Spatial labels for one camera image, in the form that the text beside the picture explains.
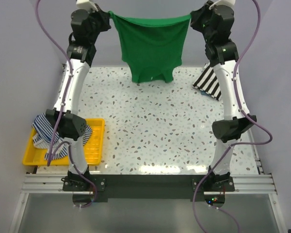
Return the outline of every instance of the yellow bin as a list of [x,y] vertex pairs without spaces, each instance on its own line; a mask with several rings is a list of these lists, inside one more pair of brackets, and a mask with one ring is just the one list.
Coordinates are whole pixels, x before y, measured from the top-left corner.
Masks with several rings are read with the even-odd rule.
[[[89,165],[98,165],[101,161],[103,133],[105,129],[104,119],[86,119],[87,124],[92,128],[93,133],[87,143],[84,145],[85,159]],[[27,166],[46,166],[47,161],[44,159],[47,149],[38,149],[33,146],[32,137],[36,131],[32,129],[30,134],[26,152],[23,158],[23,165]],[[68,156],[62,159],[55,159],[51,162],[51,166],[67,166],[69,165]]]

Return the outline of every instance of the black and white striped cloth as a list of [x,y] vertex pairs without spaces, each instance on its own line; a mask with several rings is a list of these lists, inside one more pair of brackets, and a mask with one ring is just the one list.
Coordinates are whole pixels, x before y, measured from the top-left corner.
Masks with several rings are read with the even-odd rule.
[[[45,114],[38,115],[33,123],[32,126],[37,131],[37,134],[33,136],[33,146],[38,149],[49,149],[50,141],[53,134],[53,127],[49,123],[49,121],[46,119]],[[88,139],[92,135],[92,128],[87,125],[85,129],[85,133],[83,135],[83,145],[88,141]],[[53,149],[55,149],[61,142],[63,142],[63,139],[59,137],[58,132],[55,134],[54,138],[54,145]],[[57,152],[55,153],[53,159],[62,159],[65,156],[68,155],[68,147],[66,144],[63,144],[59,147]],[[47,160],[49,156],[49,150],[44,156],[44,159]]]
[[204,71],[193,83],[193,87],[199,89],[200,91],[204,91],[216,100],[221,99],[219,82],[212,67],[210,66],[210,63],[204,66]]

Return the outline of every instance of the purple cable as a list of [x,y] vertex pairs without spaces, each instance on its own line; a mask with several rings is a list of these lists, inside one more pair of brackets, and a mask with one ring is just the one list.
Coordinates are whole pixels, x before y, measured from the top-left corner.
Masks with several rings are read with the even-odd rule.
[[[257,34],[258,34],[258,31],[259,31],[259,26],[260,26],[260,23],[261,23],[261,11],[260,11],[260,7],[259,7],[259,4],[256,0],[252,0],[253,3],[255,4],[256,8],[257,8],[257,12],[258,12],[258,22],[257,22],[257,27],[256,27],[256,30],[248,44],[248,46],[246,47],[246,49],[244,50],[244,52],[241,54],[241,56],[239,57],[238,61],[236,62],[235,64],[235,67],[234,67],[234,71],[233,71],[233,78],[236,77],[237,75],[237,68],[239,66],[239,63],[241,62],[242,58],[244,57],[244,55],[247,53],[247,51],[249,50],[249,48],[251,47],[254,39],[256,38]],[[241,100],[240,100],[240,97],[239,97],[239,93],[238,93],[238,88],[237,88],[237,82],[236,80],[234,79],[233,81],[233,84],[234,84],[234,89],[235,89],[235,95],[236,95],[236,99],[237,99],[237,103],[238,103],[238,106],[239,106],[239,109],[242,109],[242,103],[241,103]],[[193,213],[194,213],[194,217],[199,225],[199,227],[205,232],[207,233],[206,229],[202,226],[198,216],[197,216],[197,213],[196,213],[196,209],[195,209],[195,199],[196,199],[196,195],[197,195],[197,191],[199,190],[200,186],[202,185],[202,183],[206,180],[206,178],[214,171],[214,169],[219,165],[219,163],[224,159],[224,157],[227,155],[227,153],[232,149],[232,147],[234,146],[237,146],[237,145],[265,145],[265,144],[268,144],[270,143],[272,140],[273,140],[273,135],[266,129],[264,128],[263,126],[259,125],[258,123],[256,123],[253,119],[251,119],[243,110],[241,110],[241,113],[251,122],[253,123],[254,125],[258,126],[260,129],[262,129],[263,131],[265,131],[270,139],[265,141],[265,142],[255,142],[255,143],[252,143],[252,142],[238,142],[238,143],[233,143],[231,145],[229,145],[229,147],[226,149],[226,151],[223,153],[222,157],[218,160],[218,162],[213,166],[213,168],[207,173],[206,176],[204,176],[201,181],[198,183],[195,191],[194,191],[194,196],[193,196]],[[238,229],[238,233],[241,232],[241,227],[239,225],[239,222],[236,220],[235,217],[233,217],[230,213],[228,213],[227,211],[225,210],[222,210],[221,208],[218,208],[218,210],[222,211],[223,213],[227,214],[228,216],[230,216],[236,223],[237,225],[237,229]]]
[[[96,185],[91,182],[89,179],[87,179],[85,176],[83,176],[83,174],[78,170],[77,166],[74,164],[74,161],[72,159],[72,153],[71,153],[71,144],[70,142],[67,142],[67,141],[64,141],[64,142],[61,142],[54,150],[54,154],[56,153],[56,151],[59,149],[59,147],[63,144],[68,144],[68,155],[69,155],[69,159],[71,161],[71,164],[73,165],[74,169],[77,171],[78,175],[81,176],[81,178],[83,180],[85,180],[86,182],[88,182],[92,187],[93,189],[95,190],[95,194],[94,194],[94,199],[92,202],[94,202],[96,199],[97,199],[97,188],[96,188]],[[82,205],[81,208],[84,208],[84,207],[87,207],[87,206],[90,206],[91,205],[91,202],[88,203],[88,204],[85,204],[85,205]]]
[[59,125],[59,122],[60,122],[60,119],[63,115],[63,110],[64,110],[64,105],[65,105],[65,99],[66,99],[66,95],[67,95],[67,92],[68,92],[68,88],[69,88],[69,85],[70,85],[70,82],[71,82],[71,79],[73,77],[73,68],[72,68],[72,63],[68,57],[68,55],[65,53],[65,51],[63,50],[62,47],[60,47],[60,45],[50,36],[50,34],[47,32],[47,30],[44,28],[41,20],[40,20],[40,16],[39,16],[39,3],[40,3],[41,0],[37,0],[36,4],[35,4],[35,8],[34,8],[34,12],[35,12],[35,17],[38,21],[38,24],[39,26],[41,27],[42,31],[44,32],[44,34],[50,39],[50,41],[62,52],[62,54],[65,56],[66,60],[68,61],[68,64],[69,64],[69,68],[70,68],[70,76],[68,78],[68,81],[67,81],[67,84],[66,84],[66,87],[64,89],[64,94],[63,94],[63,98],[62,98],[62,104],[61,104],[61,107],[60,107],[60,110],[59,110],[59,114],[58,114],[58,118],[57,118],[57,121],[55,123],[55,126],[54,126],[54,130],[53,130],[53,134],[52,134],[52,138],[51,138],[51,141],[50,141],[50,146],[49,146],[49,155],[48,155],[48,163],[47,165],[49,166],[53,157],[54,157],[54,152],[52,152],[52,149],[53,149],[53,145],[54,145],[54,139],[55,139],[55,134],[57,132],[57,128],[58,128],[58,125]]

